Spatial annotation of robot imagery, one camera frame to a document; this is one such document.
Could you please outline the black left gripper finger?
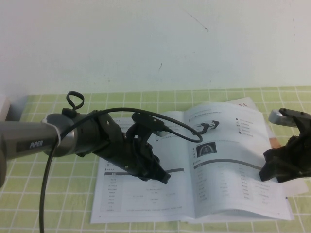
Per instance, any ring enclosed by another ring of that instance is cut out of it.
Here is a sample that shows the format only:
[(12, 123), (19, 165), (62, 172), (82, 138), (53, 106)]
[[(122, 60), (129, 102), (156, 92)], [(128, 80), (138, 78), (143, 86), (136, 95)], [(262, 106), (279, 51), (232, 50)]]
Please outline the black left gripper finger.
[(163, 184), (167, 184), (171, 177), (171, 175), (161, 167), (160, 160), (155, 155), (151, 159), (148, 170), (151, 180), (159, 181)]
[(136, 167), (131, 170), (131, 175), (141, 179), (142, 181), (149, 181), (151, 178), (149, 177), (148, 171), (144, 170), (143, 168)]

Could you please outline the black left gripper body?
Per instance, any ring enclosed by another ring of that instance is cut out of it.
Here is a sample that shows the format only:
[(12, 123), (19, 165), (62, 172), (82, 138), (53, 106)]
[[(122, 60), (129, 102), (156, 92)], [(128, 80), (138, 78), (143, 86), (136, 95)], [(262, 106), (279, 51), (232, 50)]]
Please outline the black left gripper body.
[(154, 156), (152, 146), (148, 143), (151, 133), (122, 135), (93, 153), (131, 175), (131, 170), (140, 167), (148, 171)]

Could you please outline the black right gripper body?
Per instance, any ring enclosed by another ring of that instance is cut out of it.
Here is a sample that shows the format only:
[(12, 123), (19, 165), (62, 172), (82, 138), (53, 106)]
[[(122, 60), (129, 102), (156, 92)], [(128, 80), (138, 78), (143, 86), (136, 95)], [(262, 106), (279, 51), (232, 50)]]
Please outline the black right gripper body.
[(284, 149), (282, 159), (289, 166), (285, 168), (285, 174), (278, 177), (278, 182), (311, 177), (311, 137), (292, 136)]

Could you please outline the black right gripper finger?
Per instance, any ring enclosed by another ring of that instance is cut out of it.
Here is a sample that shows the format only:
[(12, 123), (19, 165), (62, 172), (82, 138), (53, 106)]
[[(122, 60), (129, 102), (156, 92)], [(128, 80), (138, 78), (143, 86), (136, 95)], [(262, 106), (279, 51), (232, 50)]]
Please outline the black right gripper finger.
[(268, 181), (273, 178), (279, 178), (282, 174), (282, 168), (278, 165), (264, 165), (259, 172), (261, 181)]
[(286, 147), (272, 148), (263, 153), (265, 164), (284, 165), (284, 157)]

